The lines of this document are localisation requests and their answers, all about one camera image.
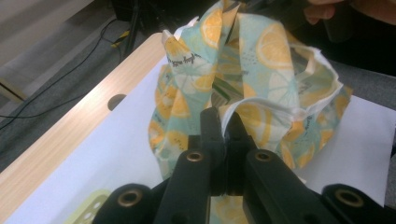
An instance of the circular hole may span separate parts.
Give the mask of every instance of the circular hole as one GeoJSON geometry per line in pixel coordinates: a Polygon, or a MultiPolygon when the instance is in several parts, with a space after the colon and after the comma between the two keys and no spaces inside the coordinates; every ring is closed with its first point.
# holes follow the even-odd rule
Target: circular hole
{"type": "Polygon", "coordinates": [[[270,161],[272,158],[269,154],[265,152],[256,153],[256,159],[259,161],[270,161]]]}
{"type": "Polygon", "coordinates": [[[116,108],[116,106],[126,97],[125,94],[118,94],[115,95],[113,97],[111,97],[111,99],[108,101],[107,103],[107,108],[109,110],[113,110],[114,108],[116,108]]]}
{"type": "Polygon", "coordinates": [[[314,214],[305,214],[303,219],[308,224],[320,224],[320,219],[314,214]]]}
{"type": "Polygon", "coordinates": [[[139,189],[131,189],[126,192],[123,192],[119,196],[119,205],[122,207],[130,207],[139,203],[142,199],[142,191],[139,189]]]}
{"type": "Polygon", "coordinates": [[[189,215],[187,213],[176,213],[172,216],[172,223],[174,224],[185,224],[189,223],[189,215]]]}
{"type": "Polygon", "coordinates": [[[98,207],[100,207],[100,205],[101,205],[101,203],[96,203],[96,204],[93,206],[93,208],[98,208],[98,207]]]}
{"type": "Polygon", "coordinates": [[[202,155],[200,152],[192,152],[187,155],[187,160],[189,161],[201,161],[203,158],[204,155],[202,155]]]}
{"type": "Polygon", "coordinates": [[[84,219],[90,218],[91,215],[92,215],[92,213],[87,213],[87,214],[85,214],[85,215],[84,215],[84,219]]]}
{"type": "Polygon", "coordinates": [[[335,197],[341,203],[347,204],[352,207],[362,207],[364,205],[361,196],[348,189],[338,189],[335,192],[335,197]]]}

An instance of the metal screw hole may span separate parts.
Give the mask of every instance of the metal screw hole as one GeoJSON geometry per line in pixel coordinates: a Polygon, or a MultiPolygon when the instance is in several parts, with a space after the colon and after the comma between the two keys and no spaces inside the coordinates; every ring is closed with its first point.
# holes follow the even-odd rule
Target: metal screw hole
{"type": "Polygon", "coordinates": [[[256,159],[258,161],[270,161],[272,159],[272,157],[271,157],[271,155],[269,155],[265,152],[257,152],[256,159]]]}
{"type": "Polygon", "coordinates": [[[139,189],[130,189],[123,192],[118,199],[118,203],[122,207],[131,207],[138,204],[143,197],[143,193],[139,189]]]}
{"type": "Polygon", "coordinates": [[[204,155],[201,152],[192,152],[187,155],[187,160],[189,161],[201,161],[204,158],[204,155]]]}
{"type": "Polygon", "coordinates": [[[335,197],[341,203],[344,203],[352,207],[362,207],[364,205],[364,201],[361,198],[361,196],[348,189],[338,189],[335,192],[335,197]]]}

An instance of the white paper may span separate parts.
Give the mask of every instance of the white paper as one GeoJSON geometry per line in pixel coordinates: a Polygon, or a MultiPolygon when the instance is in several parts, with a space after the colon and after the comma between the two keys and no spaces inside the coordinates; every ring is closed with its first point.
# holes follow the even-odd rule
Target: white paper
{"type": "MultiPolygon", "coordinates": [[[[63,223],[96,189],[162,181],[148,126],[163,58],[6,223],[63,223]]],[[[353,97],[335,137],[298,175],[321,191],[332,183],[362,190],[383,204],[396,112],[353,97]]]]}
{"type": "Polygon", "coordinates": [[[163,58],[6,223],[64,223],[97,189],[162,181],[148,127],[163,58]]]}
{"type": "Polygon", "coordinates": [[[384,205],[396,111],[352,96],[328,144],[295,173],[321,193],[330,184],[346,184],[384,205]]]}

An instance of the wooden table edge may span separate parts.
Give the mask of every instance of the wooden table edge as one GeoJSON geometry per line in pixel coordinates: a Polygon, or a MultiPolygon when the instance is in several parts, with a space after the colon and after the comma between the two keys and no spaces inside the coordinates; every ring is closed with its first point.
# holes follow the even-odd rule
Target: wooden table edge
{"type": "Polygon", "coordinates": [[[0,174],[0,223],[106,118],[111,97],[128,94],[163,58],[161,38],[150,36],[0,174]]]}

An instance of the fabric bag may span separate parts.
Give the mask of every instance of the fabric bag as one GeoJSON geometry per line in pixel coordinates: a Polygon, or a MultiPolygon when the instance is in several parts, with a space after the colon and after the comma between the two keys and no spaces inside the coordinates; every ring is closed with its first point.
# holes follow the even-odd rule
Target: fabric bag
{"type": "MultiPolygon", "coordinates": [[[[318,49],[288,35],[281,23],[238,13],[219,1],[179,39],[163,33],[168,58],[155,91],[148,135],[163,177],[188,136],[200,134],[202,110],[216,106],[225,131],[236,111],[258,148],[290,167],[305,166],[329,141],[351,91],[318,49]]],[[[211,223],[244,223],[242,199],[212,200],[211,223]]]]}

